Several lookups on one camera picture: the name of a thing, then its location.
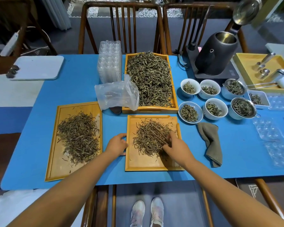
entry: wooden tongs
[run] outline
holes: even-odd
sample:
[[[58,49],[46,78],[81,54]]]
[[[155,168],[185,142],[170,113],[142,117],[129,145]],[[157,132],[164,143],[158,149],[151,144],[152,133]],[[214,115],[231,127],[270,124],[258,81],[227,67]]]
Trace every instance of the wooden tongs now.
[[[159,134],[163,137],[160,137],[158,135],[155,134],[155,132],[153,132],[151,129],[150,131],[158,138],[160,139],[162,142],[164,142],[165,144],[167,144],[169,147],[171,147],[171,142],[169,141],[169,139],[155,126],[153,127],[157,132],[159,132]]]

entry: pile of dried tea leaves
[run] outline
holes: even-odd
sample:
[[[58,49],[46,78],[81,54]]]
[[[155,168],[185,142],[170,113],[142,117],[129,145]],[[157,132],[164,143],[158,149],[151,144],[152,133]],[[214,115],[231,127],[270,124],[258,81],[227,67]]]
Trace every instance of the pile of dried tea leaves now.
[[[61,121],[57,135],[61,138],[59,141],[64,142],[64,153],[67,153],[72,163],[78,164],[86,163],[97,156],[100,150],[99,131],[92,114],[80,112]]]
[[[242,116],[250,116],[253,112],[250,103],[244,100],[235,100],[233,102],[233,107]]]
[[[141,123],[137,124],[137,135],[133,138],[133,145],[136,149],[138,149],[139,154],[148,155],[148,156],[159,156],[164,155],[164,151],[162,147],[164,146],[164,142],[156,137],[151,130],[161,137],[161,134],[154,129],[156,127],[159,131],[167,136],[172,130],[168,127],[168,124],[162,125],[161,123],[152,120],[146,119]]]
[[[241,84],[237,80],[230,81],[226,88],[235,95],[242,95],[244,93]]]
[[[194,90],[194,87],[189,83],[189,81],[184,84],[183,90],[189,94],[194,94],[196,91]]]
[[[212,87],[203,86],[201,88],[205,93],[209,95],[216,95],[218,93],[218,91],[213,86]]]
[[[214,103],[207,103],[206,104],[206,109],[214,116],[221,116],[222,110],[220,110],[216,104]]]
[[[139,106],[172,107],[170,67],[151,52],[139,53],[127,61],[127,74],[139,90]]]
[[[199,115],[197,111],[190,105],[185,104],[181,109],[180,109],[180,114],[183,119],[185,119],[188,122],[196,122],[199,118]]]
[[[263,105],[260,96],[254,95],[251,93],[249,94],[249,96],[250,96],[251,102],[253,102],[254,104]]]

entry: yellow tray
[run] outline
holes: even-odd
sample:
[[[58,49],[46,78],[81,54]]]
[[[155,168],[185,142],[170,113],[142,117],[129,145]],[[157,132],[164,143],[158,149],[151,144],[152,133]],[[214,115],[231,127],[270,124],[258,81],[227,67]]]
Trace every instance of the yellow tray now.
[[[84,165],[83,163],[75,165],[70,162],[66,154],[63,154],[65,147],[63,146],[62,142],[58,142],[59,136],[57,136],[58,124],[60,124],[62,120],[69,118],[70,116],[77,115],[80,112],[84,112],[85,114],[91,113],[94,117],[96,117],[97,127],[100,130],[100,150],[98,155],[102,153],[102,112],[98,102],[76,103],[58,106],[45,176],[46,182],[63,179]]]
[[[162,124],[168,124],[170,129],[177,130],[177,136],[181,139],[180,125],[176,116],[170,115],[128,115],[127,116],[127,136],[128,148],[125,156],[125,171],[168,171],[184,170],[169,156],[164,159],[157,156],[148,156],[138,153],[138,149],[133,145],[133,138],[138,130],[137,124],[146,119],[156,119]]]
[[[265,64],[265,68],[270,70],[270,73],[268,77],[264,80],[259,80],[257,78],[257,73],[252,69],[252,66],[255,65],[257,62],[260,62],[266,54],[253,54],[253,53],[236,53],[233,57],[235,64],[237,65],[239,71],[241,72],[242,77],[244,78],[246,85],[248,88],[254,88],[254,87],[263,87],[267,86],[262,85],[261,83],[267,83],[269,76],[275,72],[279,68],[284,68],[284,59],[280,55],[274,56],[270,61]],[[280,88],[278,86],[272,86],[272,87],[263,87],[259,89],[254,89],[258,91],[264,91],[264,92],[273,92],[273,93],[283,93],[284,94],[284,88]]]
[[[131,59],[132,57],[136,56],[138,53],[132,53],[132,54],[126,54],[125,57],[125,74],[127,74],[127,61]],[[162,59],[167,60],[168,65],[170,67],[168,55],[162,55],[158,53],[154,53],[156,56],[160,56]],[[157,106],[143,106],[143,107],[138,107],[138,110],[132,111],[130,110],[129,107],[122,107],[122,113],[123,114],[177,114],[178,113],[178,102],[177,102],[177,96],[176,96],[176,91],[174,87],[174,81],[173,81],[173,76],[171,74],[171,71],[169,72],[171,76],[171,85],[172,85],[172,98],[171,98],[171,103],[172,107],[157,107]]]

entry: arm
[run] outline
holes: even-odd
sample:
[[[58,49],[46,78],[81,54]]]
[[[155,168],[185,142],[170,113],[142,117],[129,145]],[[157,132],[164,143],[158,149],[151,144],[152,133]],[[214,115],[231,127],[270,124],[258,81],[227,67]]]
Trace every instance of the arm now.
[[[125,155],[124,136],[114,136],[105,152],[49,189],[8,226],[71,226],[105,169]]]
[[[186,143],[169,134],[172,147],[164,145],[168,155],[188,171],[212,197],[226,219],[235,227],[284,227],[284,220],[256,199],[227,182],[197,161]]]

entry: plastic bag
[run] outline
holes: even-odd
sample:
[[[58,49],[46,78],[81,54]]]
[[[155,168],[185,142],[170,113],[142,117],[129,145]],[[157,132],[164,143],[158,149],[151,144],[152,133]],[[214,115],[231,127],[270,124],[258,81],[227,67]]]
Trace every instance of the plastic bag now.
[[[124,74],[124,81],[95,85],[95,91],[101,110],[117,106],[138,109],[139,90],[127,74]]]

